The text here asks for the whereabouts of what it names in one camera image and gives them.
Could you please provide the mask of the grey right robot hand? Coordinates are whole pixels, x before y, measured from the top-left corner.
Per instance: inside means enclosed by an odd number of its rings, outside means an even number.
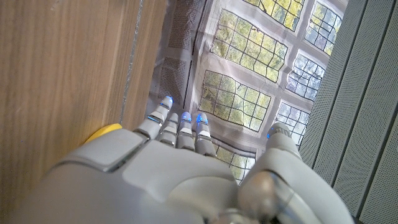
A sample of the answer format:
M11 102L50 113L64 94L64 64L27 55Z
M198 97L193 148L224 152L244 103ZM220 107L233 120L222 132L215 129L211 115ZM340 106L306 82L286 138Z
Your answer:
M9 223L352 223L338 194L275 123L242 181L216 156L204 113L165 97L141 125L95 132L56 163Z

